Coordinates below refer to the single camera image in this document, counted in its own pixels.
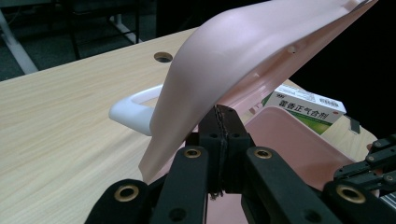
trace white plastic handle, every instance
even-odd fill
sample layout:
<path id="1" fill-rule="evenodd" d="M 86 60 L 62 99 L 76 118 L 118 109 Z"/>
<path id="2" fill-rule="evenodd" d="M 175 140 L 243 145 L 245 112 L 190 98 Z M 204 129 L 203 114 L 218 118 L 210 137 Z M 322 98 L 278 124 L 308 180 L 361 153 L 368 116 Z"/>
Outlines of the white plastic handle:
<path id="1" fill-rule="evenodd" d="M 149 123 L 154 108 L 141 104 L 158 97 L 162 88 L 163 85 L 158 85 L 119 100 L 111 106 L 108 116 L 130 129 L 151 136 Z"/>

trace curved plastic panel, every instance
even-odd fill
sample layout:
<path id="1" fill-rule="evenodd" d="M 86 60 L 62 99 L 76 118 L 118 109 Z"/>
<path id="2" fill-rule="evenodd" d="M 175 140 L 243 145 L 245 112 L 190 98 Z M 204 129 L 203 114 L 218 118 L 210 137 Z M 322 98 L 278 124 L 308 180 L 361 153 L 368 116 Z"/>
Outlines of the curved plastic panel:
<path id="1" fill-rule="evenodd" d="M 125 97 L 111 106 L 108 116 L 116 122 L 137 132 L 151 136 L 149 123 L 154 108 L 142 103 L 158 97 L 163 85 Z"/>
<path id="2" fill-rule="evenodd" d="M 253 107 L 376 1 L 362 2 L 274 0 L 225 11 L 199 27 L 172 61 L 153 112 L 139 164 L 144 181 L 213 105 Z"/>

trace medicine box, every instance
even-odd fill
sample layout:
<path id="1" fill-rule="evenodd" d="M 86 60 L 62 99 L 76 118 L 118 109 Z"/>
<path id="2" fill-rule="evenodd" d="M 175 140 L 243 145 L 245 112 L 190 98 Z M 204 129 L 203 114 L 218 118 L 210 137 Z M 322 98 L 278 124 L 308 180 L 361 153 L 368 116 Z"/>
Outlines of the medicine box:
<path id="1" fill-rule="evenodd" d="M 342 102 L 285 84 L 262 100 L 262 106 L 280 106 L 318 134 L 324 133 L 347 111 Z"/>

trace light wood grain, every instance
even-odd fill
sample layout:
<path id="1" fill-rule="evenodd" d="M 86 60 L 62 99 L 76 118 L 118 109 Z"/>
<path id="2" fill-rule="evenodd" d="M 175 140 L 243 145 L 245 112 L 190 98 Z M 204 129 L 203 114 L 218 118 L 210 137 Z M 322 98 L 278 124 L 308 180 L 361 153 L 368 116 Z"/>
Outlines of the light wood grain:
<path id="1" fill-rule="evenodd" d="M 113 183 L 141 179 L 149 137 L 108 118 L 109 108 L 162 84 L 192 30 L 0 83 L 0 223 L 83 223 Z M 340 120 L 325 134 L 345 151 L 375 137 Z"/>

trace white handle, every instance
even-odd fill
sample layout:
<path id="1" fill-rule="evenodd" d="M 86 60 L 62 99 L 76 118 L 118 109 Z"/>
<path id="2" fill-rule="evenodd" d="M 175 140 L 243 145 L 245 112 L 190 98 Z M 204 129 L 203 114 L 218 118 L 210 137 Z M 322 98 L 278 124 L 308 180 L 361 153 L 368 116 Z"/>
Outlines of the white handle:
<path id="1" fill-rule="evenodd" d="M 119 100 L 111 106 L 108 116 L 128 128 L 151 136 L 149 122 L 154 108 L 141 104 L 158 97 L 162 88 L 163 85 L 158 85 Z"/>

